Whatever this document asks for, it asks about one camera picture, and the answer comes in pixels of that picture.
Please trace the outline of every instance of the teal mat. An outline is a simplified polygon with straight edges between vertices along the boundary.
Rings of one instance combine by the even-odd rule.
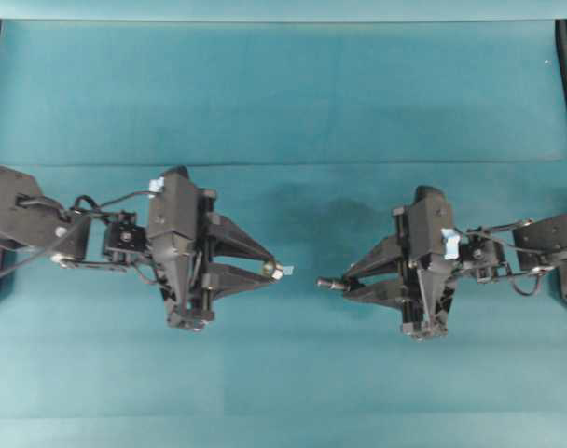
[[[9,21],[0,162],[566,159],[554,28]]]
[[[91,21],[507,21],[567,18],[567,0],[0,0],[0,18]]]
[[[314,287],[421,183],[460,227],[567,211],[552,23],[206,26],[7,23],[0,162],[62,203],[192,163],[295,275],[190,334],[133,273],[25,267],[0,298],[0,447],[567,447],[554,276],[531,298],[463,280],[449,336],[427,343]],[[124,206],[145,222],[144,198]]]

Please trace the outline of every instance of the wire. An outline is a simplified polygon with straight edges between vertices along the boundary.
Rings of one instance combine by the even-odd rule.
[[[80,208],[80,202],[84,201],[85,203],[87,203],[88,205],[90,205],[90,209],[94,210],[94,211],[99,211],[99,205],[95,202],[95,200],[93,198],[91,198],[90,196],[86,195],[86,194],[81,194],[80,196],[78,196],[75,199],[75,203],[72,206],[73,210],[83,210]]]
[[[108,207],[110,205],[114,205],[116,203],[121,203],[123,201],[127,201],[130,198],[133,198],[135,196],[143,196],[143,195],[148,195],[148,194],[154,194],[154,193],[152,191],[135,191],[133,193],[126,194],[124,196],[120,196],[119,198],[116,198],[112,201],[102,203],[101,205],[98,205],[90,196],[87,196],[87,195],[84,195],[84,194],[78,196],[75,199],[74,205],[71,208],[71,210],[76,211],[79,214],[82,214],[83,217],[77,223],[75,223],[70,229],[68,229],[68,231],[63,236],[58,238],[52,244],[41,249],[39,252],[33,254],[32,256],[27,257],[26,259],[19,261],[16,264],[13,264],[12,266],[5,268],[4,270],[0,271],[0,278],[5,277],[6,275],[13,273],[14,271],[21,268],[22,266],[25,266],[25,265],[35,261],[36,259],[39,259],[39,258],[45,256],[48,252],[52,251],[53,249],[55,249],[56,247],[61,245],[64,241],[66,241],[70,237],[70,235],[72,235],[77,229],[79,229],[85,222],[91,221],[92,219],[95,219],[95,218],[99,218],[102,221],[107,222],[107,217],[111,214],[108,213],[108,212],[103,212],[102,208]],[[85,209],[80,208],[80,202],[81,201],[88,203],[90,205],[91,209],[85,210]],[[58,203],[57,201],[55,201],[51,198],[48,198],[46,196],[38,196],[38,197],[35,197],[35,198],[26,198],[26,199],[21,201],[20,205],[27,206],[27,207],[33,206],[33,205],[46,206],[46,207],[53,208],[53,209],[57,210],[58,213],[60,213],[61,217],[67,218],[66,210],[63,208],[63,206],[60,203]],[[2,247],[5,250],[14,250],[14,251],[17,250],[16,248],[13,248],[9,245],[3,245],[1,243],[0,243],[0,247]],[[138,268],[138,266],[134,265],[134,268],[135,268],[136,272],[139,274],[139,276],[141,276],[143,281],[145,281],[145,283],[148,283],[149,285],[155,285],[155,284],[158,283],[158,282],[155,282],[154,280],[151,280],[148,277],[146,277],[143,274],[143,272],[140,270],[140,268]]]
[[[529,254],[535,254],[535,255],[543,255],[546,254],[546,251],[544,250],[538,250],[538,249],[528,249],[526,247],[519,247],[517,245],[512,245],[511,243],[508,243],[506,240],[502,239],[502,238],[497,238],[496,236],[492,236],[489,235],[488,233],[484,232],[484,231],[461,231],[460,229],[455,228],[455,231],[457,231],[458,233],[460,233],[461,236],[479,236],[480,238],[485,238],[487,240],[491,240],[494,241],[495,243],[498,243],[500,245],[506,245],[507,247],[511,247],[514,250],[517,250],[519,252],[526,252]]]
[[[199,269],[201,268],[202,251],[197,254],[197,259],[194,263],[194,268],[192,269],[192,275],[190,276],[189,284],[193,286],[197,282],[197,277],[199,276]]]
[[[149,277],[147,277],[143,273],[141,268],[138,267],[138,264],[133,264],[132,267],[134,268],[136,273],[138,273],[138,276],[141,277],[141,280],[143,280],[143,282],[147,283],[148,285],[156,285],[157,284],[157,280],[151,280]]]
[[[504,231],[513,231],[519,229],[520,227],[526,227],[532,224],[531,219],[521,219],[520,221],[512,222],[510,224],[504,224],[502,226],[493,226],[485,229],[488,233],[503,233]]]
[[[23,248],[23,246],[21,245],[11,245],[11,243],[3,243],[2,240],[0,240],[0,247],[4,250],[9,250],[10,252],[21,252],[21,249]]]
[[[26,259],[19,261],[18,263],[15,263],[12,266],[5,268],[4,270],[0,271],[0,278],[5,277],[9,273],[13,273],[14,271],[21,268],[22,266],[25,266],[26,264],[29,264],[29,263],[35,261],[36,259],[39,259],[39,258],[45,256],[48,252],[52,251],[53,249],[55,249],[56,247],[61,245],[63,242],[65,242],[70,237],[70,235],[72,235],[76,230],[78,230],[80,227],[82,227],[88,221],[90,221],[90,217],[89,216],[83,216],[77,223],[75,223],[74,226],[72,226],[70,229],[68,229],[68,231],[64,235],[62,235],[60,238],[58,238],[52,244],[48,245],[47,247],[45,247],[44,249],[40,250],[39,252],[33,254],[32,256],[27,257]]]
[[[47,196],[35,196],[33,198],[25,198],[19,200],[18,205],[21,207],[31,207],[33,205],[40,205],[47,208],[57,210],[62,220],[67,220],[66,210],[55,199],[48,198]]]
[[[119,198],[114,199],[114,200],[112,200],[112,201],[108,201],[108,202],[106,202],[106,203],[102,203],[101,205],[99,205],[99,208],[102,209],[102,208],[109,207],[110,205],[115,205],[115,204],[117,204],[117,203],[122,203],[122,202],[124,202],[124,201],[126,201],[126,200],[129,200],[130,198],[133,198],[134,196],[146,196],[146,195],[149,195],[149,194],[157,194],[157,193],[154,193],[153,191],[135,191],[135,192],[133,192],[133,193],[126,194],[126,195],[124,195],[124,196],[120,196]]]
[[[536,293],[538,293],[538,291],[541,290],[541,276],[542,275],[540,274],[535,275],[536,279],[532,291],[523,291],[522,289],[520,289],[519,286],[516,284],[516,277],[513,276],[509,277],[509,283],[511,284],[511,287],[514,288],[514,291],[516,291],[520,296],[530,297],[535,295]]]

